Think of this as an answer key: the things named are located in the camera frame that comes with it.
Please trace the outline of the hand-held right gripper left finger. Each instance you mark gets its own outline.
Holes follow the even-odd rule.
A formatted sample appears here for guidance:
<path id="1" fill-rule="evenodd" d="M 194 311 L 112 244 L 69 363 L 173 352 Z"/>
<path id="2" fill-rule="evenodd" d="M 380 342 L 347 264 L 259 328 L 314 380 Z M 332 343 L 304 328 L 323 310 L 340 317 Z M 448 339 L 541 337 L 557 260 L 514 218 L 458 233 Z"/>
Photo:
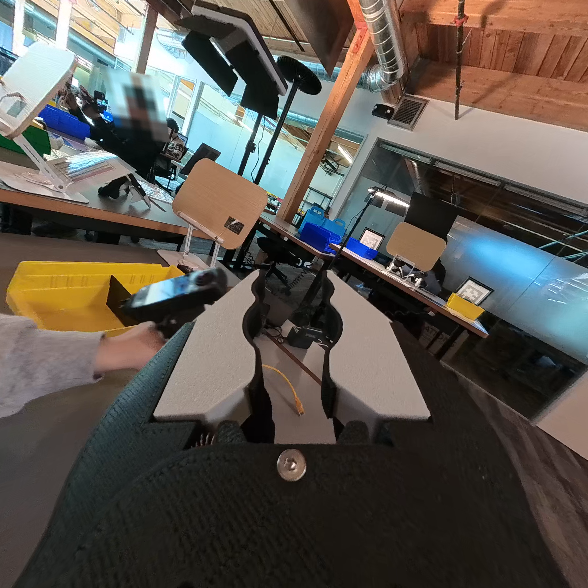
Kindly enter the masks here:
<path id="1" fill-rule="evenodd" d="M 255 338 L 263 326 L 266 272 L 255 270 L 194 322 L 153 412 L 158 422 L 199 422 L 207 430 L 231 420 L 246 439 L 273 443 L 272 402 Z"/>

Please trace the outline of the large yellow bin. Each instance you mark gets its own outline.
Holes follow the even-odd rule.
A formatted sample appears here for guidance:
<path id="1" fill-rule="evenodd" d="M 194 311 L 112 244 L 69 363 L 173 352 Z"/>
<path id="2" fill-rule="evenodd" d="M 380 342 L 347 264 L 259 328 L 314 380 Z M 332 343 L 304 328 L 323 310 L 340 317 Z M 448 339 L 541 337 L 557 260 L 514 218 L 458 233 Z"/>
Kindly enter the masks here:
<path id="1" fill-rule="evenodd" d="M 130 325 L 108 306 L 112 278 L 128 292 L 121 297 L 125 300 L 144 286 L 182 274 L 175 266 L 155 263 L 23 261 L 6 289 L 6 304 L 40 329 L 117 336 Z"/>

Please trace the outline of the person's left forearm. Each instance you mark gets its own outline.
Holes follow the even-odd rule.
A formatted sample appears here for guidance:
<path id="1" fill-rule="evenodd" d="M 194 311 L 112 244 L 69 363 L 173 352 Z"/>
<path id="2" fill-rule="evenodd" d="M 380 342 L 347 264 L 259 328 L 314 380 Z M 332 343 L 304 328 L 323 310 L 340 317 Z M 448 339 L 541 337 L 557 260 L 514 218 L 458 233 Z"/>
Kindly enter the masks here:
<path id="1" fill-rule="evenodd" d="M 28 318 L 1 315 L 1 417 L 28 402 L 101 378 L 103 333 L 43 330 Z"/>

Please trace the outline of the person's left hand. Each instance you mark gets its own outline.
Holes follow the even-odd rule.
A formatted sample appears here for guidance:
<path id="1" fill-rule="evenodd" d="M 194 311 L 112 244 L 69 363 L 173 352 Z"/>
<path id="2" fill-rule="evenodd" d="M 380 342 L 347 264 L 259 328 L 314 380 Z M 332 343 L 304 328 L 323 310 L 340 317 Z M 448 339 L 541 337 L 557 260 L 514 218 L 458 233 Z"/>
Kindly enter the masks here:
<path id="1" fill-rule="evenodd" d="M 153 322 L 143 322 L 124 334 L 103 337 L 94 362 L 94 374 L 140 371 L 165 345 L 164 335 Z"/>

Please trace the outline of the black battery charger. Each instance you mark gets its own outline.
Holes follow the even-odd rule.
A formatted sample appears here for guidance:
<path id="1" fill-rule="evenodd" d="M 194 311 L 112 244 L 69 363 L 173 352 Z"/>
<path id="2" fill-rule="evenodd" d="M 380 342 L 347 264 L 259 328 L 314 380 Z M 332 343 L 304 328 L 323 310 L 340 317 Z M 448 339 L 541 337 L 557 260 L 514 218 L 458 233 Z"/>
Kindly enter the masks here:
<path id="1" fill-rule="evenodd" d="M 322 329 L 309 326 L 296 326 L 290 328 L 286 340 L 291 347 L 309 349 L 312 343 L 327 346 L 330 341 Z"/>

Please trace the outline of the wood-edged table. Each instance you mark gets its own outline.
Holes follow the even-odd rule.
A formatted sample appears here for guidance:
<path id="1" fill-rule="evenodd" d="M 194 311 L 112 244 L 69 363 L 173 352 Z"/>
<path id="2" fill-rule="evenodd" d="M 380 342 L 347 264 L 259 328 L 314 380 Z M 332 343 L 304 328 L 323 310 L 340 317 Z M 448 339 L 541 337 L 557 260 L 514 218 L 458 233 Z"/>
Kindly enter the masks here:
<path id="1" fill-rule="evenodd" d="M 328 254 L 325 251 L 317 249 L 316 247 L 313 247 L 312 245 L 303 241 L 300 238 L 299 233 L 296 230 L 296 227 L 294 227 L 294 225 L 289 224 L 288 222 L 280 218 L 277 218 L 277 216 L 271 215 L 267 212 L 262 212 L 258 219 L 258 222 L 259 228 L 257 228 L 257 231 L 267 232 L 267 229 L 269 231 L 277 233 L 281 238 L 304 249 L 309 254 L 312 254 L 314 258 L 321 260 L 321 266 L 318 270 L 319 272 L 326 271 L 332 264 L 334 254 Z"/>
<path id="2" fill-rule="evenodd" d="M 432 295 L 426 290 L 416 287 L 410 282 L 403 280 L 398 275 L 387 272 L 383 265 L 377 263 L 376 261 L 363 258 L 349 249 L 342 247 L 342 245 L 331 243 L 329 246 L 343 259 L 353 263 L 355 267 L 362 268 L 376 279 L 380 279 L 381 281 L 390 284 L 397 290 L 405 292 L 411 299 L 418 300 L 428 309 L 427 313 L 441 315 L 446 317 L 447 320 L 451 321 L 454 327 L 450 329 L 448 338 L 435 354 L 435 357 L 438 360 L 442 360 L 445 356 L 447 356 L 450 349 L 454 346 L 459 336 L 464 331 L 475 334 L 482 339 L 487 339 L 489 337 L 489 332 L 484 328 L 479 320 L 467 319 L 467 317 L 463 316 L 461 313 L 453 311 L 448 307 L 446 301 L 439 298 L 438 296 Z"/>
<path id="3" fill-rule="evenodd" d="M 87 203 L 28 194 L 1 185 L 1 208 L 8 208 L 8 216 L 1 215 L 2 232 L 31 234 L 32 221 L 55 222 L 75 229 L 99 232 L 98 242 L 117 244 L 119 236 L 179 242 L 187 233 L 186 223 L 166 205 L 164 210 L 143 202 L 131 202 L 129 196 L 118 199 L 103 198 L 97 189 L 82 191 Z"/>

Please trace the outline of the tan board on white stand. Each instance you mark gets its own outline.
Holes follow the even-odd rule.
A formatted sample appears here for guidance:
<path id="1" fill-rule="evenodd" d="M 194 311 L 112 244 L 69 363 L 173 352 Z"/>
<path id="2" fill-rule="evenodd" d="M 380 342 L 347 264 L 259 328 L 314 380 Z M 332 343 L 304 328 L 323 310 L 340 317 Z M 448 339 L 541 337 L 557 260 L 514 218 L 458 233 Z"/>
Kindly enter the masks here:
<path id="1" fill-rule="evenodd" d="M 219 249 L 239 248 L 268 203 L 266 190 L 209 159 L 196 162 L 172 203 L 174 214 L 187 223 L 182 252 L 158 250 L 170 266 L 194 270 L 217 266 Z M 190 252 L 193 234 L 213 243 L 210 264 Z"/>

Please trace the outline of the small yellow bin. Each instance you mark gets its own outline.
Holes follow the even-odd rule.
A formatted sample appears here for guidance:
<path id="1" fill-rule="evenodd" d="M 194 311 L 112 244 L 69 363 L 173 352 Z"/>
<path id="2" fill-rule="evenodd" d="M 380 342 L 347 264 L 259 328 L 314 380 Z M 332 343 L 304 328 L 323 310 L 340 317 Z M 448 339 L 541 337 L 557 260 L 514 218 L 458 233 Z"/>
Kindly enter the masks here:
<path id="1" fill-rule="evenodd" d="M 462 298 L 457 293 L 451 293 L 447 300 L 446 307 L 453 313 L 464 317 L 468 321 L 478 320 L 484 313 L 484 309 L 474 303 Z"/>

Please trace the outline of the black monitor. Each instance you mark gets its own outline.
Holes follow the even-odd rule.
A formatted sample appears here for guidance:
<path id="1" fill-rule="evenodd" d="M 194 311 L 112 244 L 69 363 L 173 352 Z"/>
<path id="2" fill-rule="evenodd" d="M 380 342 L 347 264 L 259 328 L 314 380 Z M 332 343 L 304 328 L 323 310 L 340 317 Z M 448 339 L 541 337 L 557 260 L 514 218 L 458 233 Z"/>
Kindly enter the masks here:
<path id="1" fill-rule="evenodd" d="M 206 143 L 201 143 L 194 154 L 187 161 L 186 165 L 181 169 L 180 176 L 187 177 L 196 163 L 203 159 L 209 159 L 213 162 L 221 155 L 221 152 L 211 147 Z"/>

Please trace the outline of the light bar on black stand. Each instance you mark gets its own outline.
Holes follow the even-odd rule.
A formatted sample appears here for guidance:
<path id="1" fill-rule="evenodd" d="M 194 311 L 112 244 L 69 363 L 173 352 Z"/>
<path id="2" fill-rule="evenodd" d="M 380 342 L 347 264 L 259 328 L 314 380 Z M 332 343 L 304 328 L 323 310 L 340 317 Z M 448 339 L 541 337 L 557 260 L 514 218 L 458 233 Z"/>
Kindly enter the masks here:
<path id="1" fill-rule="evenodd" d="M 385 203 L 386 204 L 392 203 L 395 205 L 400 205 L 400 206 L 404 207 L 405 209 L 407 209 L 409 207 L 409 204 L 407 202 L 399 199 L 394 193 L 392 193 L 390 190 L 386 189 L 386 187 L 380 187 L 380 188 L 370 187 L 368 189 L 368 195 L 366 196 L 366 199 L 364 201 L 365 201 L 365 204 L 364 204 L 363 209 L 355 216 L 355 223 L 344 234 L 343 241 L 339 244 L 339 249 L 336 250 L 335 255 L 332 258 L 329 258 L 327 261 L 323 262 L 321 269 L 315 275 L 315 278 L 313 279 L 304 298 L 302 299 L 302 301 L 300 302 L 300 305 L 298 306 L 298 308 L 294 312 L 294 316 L 300 316 L 301 313 L 308 313 L 308 309 L 311 307 L 313 299 L 317 295 L 318 290 L 320 288 L 320 285 L 322 284 L 323 274 L 334 263 L 336 263 L 338 258 L 341 256 L 343 249 L 347 246 L 347 243 L 349 242 L 349 239 L 351 238 L 357 225 L 360 223 L 360 221 L 362 220 L 362 217 L 364 216 L 365 212 L 367 211 L 367 209 L 370 206 L 376 206 L 378 208 L 381 208 Z"/>

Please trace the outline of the long blue bin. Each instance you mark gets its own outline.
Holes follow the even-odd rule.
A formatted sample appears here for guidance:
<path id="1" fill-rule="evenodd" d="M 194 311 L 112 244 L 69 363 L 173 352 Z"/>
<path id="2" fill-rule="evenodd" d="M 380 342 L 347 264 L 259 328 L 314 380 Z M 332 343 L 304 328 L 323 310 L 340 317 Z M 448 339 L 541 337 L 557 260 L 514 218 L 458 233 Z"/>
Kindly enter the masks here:
<path id="1" fill-rule="evenodd" d="M 69 135 L 82 141 L 90 137 L 91 127 L 87 123 L 57 107 L 45 106 L 38 117 L 43 119 L 48 128 L 54 129 L 62 135 Z"/>

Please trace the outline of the green bin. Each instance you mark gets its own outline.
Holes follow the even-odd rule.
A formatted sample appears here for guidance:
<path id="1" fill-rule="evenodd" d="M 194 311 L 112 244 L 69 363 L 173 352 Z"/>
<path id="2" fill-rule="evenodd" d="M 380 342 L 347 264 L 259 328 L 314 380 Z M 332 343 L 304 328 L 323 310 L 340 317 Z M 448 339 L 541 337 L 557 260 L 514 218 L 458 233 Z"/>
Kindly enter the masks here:
<path id="1" fill-rule="evenodd" d="M 51 154 L 52 148 L 49 135 L 44 128 L 31 125 L 25 129 L 23 136 L 40 156 Z M 25 154 L 23 149 L 14 140 L 8 139 L 3 135 L 1 135 L 1 147 L 22 155 Z"/>

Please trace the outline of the black studio light on stand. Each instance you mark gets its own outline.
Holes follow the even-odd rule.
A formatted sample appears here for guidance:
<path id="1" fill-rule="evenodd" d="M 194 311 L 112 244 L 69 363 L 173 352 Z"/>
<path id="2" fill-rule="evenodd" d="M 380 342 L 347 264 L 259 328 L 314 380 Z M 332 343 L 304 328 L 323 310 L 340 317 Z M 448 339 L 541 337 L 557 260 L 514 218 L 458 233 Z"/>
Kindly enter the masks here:
<path id="1" fill-rule="evenodd" d="M 187 30 L 182 47 L 227 96 L 239 78 L 245 82 L 240 104 L 257 117 L 238 170 L 243 176 L 261 122 L 276 118 L 279 97 L 288 89 L 286 79 L 253 20 L 243 12 L 195 1 L 190 16 L 178 25 Z"/>

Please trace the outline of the dark ceiling panel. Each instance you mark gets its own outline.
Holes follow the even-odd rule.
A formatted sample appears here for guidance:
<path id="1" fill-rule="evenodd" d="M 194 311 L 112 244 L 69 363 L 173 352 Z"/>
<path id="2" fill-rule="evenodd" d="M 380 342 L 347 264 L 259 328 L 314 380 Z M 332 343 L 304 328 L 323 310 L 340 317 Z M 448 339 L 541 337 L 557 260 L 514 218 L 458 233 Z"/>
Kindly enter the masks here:
<path id="1" fill-rule="evenodd" d="M 354 26 L 347 1 L 285 1 L 328 75 L 332 75 Z"/>

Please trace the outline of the metal air duct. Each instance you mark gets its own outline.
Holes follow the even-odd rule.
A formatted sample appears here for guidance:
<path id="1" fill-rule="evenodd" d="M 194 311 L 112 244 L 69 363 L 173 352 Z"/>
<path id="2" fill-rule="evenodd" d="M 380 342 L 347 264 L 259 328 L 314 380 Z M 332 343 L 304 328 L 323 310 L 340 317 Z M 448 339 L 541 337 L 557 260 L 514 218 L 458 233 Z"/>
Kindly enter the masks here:
<path id="1" fill-rule="evenodd" d="M 384 92 L 401 82 L 408 73 L 405 43 L 397 1 L 359 1 L 370 33 L 377 64 L 362 77 L 365 89 Z"/>

